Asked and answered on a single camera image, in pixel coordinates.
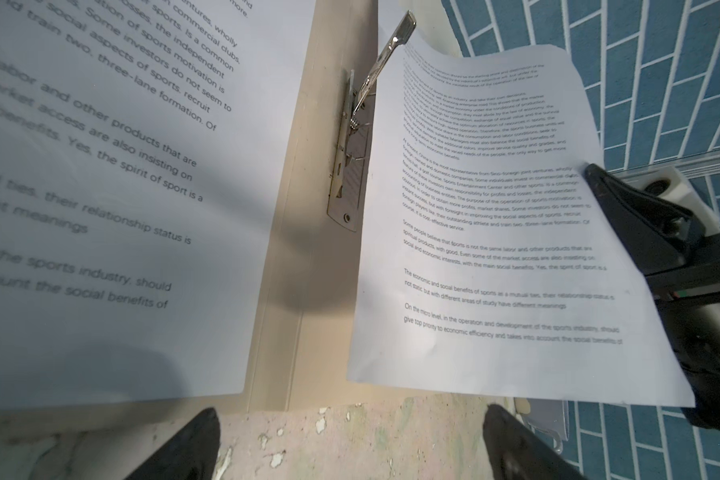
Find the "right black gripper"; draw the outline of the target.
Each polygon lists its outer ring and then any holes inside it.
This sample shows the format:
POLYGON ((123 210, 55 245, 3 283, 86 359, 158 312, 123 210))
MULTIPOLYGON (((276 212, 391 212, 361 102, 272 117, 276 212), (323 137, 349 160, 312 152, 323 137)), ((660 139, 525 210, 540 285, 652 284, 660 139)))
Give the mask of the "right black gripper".
POLYGON ((694 395, 683 414, 694 426, 720 430, 720 234, 705 239, 705 226, 695 213, 664 197, 681 186, 674 174, 660 173, 634 187, 590 164, 584 179, 647 276, 694 395))

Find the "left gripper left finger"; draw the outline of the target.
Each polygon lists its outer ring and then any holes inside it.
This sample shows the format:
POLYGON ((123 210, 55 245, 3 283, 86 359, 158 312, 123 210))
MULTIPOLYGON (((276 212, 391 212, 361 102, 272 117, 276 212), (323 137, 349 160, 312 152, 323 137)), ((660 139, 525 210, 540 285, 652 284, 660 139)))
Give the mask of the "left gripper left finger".
POLYGON ((127 480, 213 478, 220 448, 217 411, 206 408, 130 473, 127 480))

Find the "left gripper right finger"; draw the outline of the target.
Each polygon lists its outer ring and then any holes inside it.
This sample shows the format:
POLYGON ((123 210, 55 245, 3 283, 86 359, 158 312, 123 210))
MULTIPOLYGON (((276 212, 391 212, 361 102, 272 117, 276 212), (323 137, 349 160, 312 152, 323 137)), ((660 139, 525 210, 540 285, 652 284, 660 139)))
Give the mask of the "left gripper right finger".
POLYGON ((494 479, 586 479, 501 405, 488 406, 482 435, 494 479))

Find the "metal folder clip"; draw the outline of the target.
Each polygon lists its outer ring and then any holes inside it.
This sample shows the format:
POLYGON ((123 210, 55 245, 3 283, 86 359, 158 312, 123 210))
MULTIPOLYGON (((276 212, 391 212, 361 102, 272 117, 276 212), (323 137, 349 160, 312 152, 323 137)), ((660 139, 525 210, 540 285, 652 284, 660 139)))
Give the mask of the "metal folder clip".
POLYGON ((372 145, 375 88, 379 76, 397 47, 408 42, 417 26, 407 11, 361 83, 350 71, 345 83, 336 152, 331 172, 327 215, 339 226, 355 232, 362 219, 366 171, 372 145))

